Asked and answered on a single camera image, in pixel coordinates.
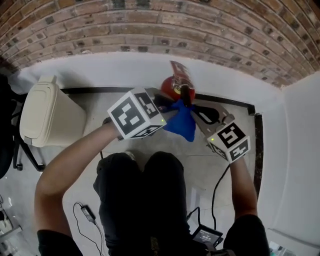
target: black chair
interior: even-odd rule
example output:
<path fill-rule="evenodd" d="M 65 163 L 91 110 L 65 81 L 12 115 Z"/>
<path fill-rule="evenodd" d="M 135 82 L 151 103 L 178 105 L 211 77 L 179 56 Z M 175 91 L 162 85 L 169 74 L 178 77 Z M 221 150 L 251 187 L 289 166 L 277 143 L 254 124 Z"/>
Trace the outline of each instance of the black chair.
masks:
<path fill-rule="evenodd" d="M 13 92 L 8 84 L 8 78 L 0 74 L 0 131 L 2 131 L 0 142 L 0 179 L 6 175 L 12 160 L 13 168 L 22 171 L 23 165 L 21 163 L 17 164 L 20 146 L 37 171 L 42 172 L 45 169 L 45 165 L 37 163 L 29 146 L 20 136 L 19 126 L 23 105 L 21 111 L 13 115 L 17 102 L 23 104 L 25 100 L 26 96 Z M 12 119 L 15 117 L 18 117 L 18 120 L 16 125 L 13 125 Z"/>

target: white trash can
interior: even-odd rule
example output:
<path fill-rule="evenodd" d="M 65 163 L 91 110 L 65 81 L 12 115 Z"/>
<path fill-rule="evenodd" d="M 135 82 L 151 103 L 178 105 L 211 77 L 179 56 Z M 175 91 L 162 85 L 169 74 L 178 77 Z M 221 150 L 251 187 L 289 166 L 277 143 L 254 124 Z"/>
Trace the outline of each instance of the white trash can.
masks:
<path fill-rule="evenodd" d="M 86 112 L 60 90 L 56 80 L 41 76 L 26 97 L 20 135 L 29 145 L 69 146 L 84 134 Z"/>

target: black pants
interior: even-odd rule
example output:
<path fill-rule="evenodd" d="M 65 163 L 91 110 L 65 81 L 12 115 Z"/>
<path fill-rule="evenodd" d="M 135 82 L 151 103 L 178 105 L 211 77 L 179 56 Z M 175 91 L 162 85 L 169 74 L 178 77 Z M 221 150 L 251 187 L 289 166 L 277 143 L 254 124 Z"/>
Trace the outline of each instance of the black pants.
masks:
<path fill-rule="evenodd" d="M 162 255 L 191 252 L 184 168 L 172 154 L 155 153 L 144 172 L 127 154 L 112 154 L 99 162 L 93 187 L 111 256 L 150 255 L 151 237 Z"/>

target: small screen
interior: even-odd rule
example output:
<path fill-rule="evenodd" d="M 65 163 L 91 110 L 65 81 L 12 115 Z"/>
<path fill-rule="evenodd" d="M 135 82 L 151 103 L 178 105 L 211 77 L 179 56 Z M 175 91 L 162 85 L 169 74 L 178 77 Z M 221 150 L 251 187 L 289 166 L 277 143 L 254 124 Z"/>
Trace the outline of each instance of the small screen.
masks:
<path fill-rule="evenodd" d="M 195 235 L 193 240 L 206 244 L 214 244 L 219 239 L 219 236 L 216 234 L 212 234 L 208 231 L 205 231 L 203 229 L 200 229 L 200 231 Z"/>

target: person's left arm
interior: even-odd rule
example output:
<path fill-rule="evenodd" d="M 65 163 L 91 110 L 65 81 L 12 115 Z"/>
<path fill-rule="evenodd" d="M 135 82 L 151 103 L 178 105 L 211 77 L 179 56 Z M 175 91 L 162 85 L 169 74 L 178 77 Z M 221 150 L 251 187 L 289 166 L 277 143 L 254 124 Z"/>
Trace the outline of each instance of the person's left arm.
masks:
<path fill-rule="evenodd" d="M 43 171 L 35 189 L 34 214 L 38 231 L 72 237 L 63 209 L 63 196 L 87 165 L 113 141 L 119 132 L 107 123 L 63 150 Z"/>

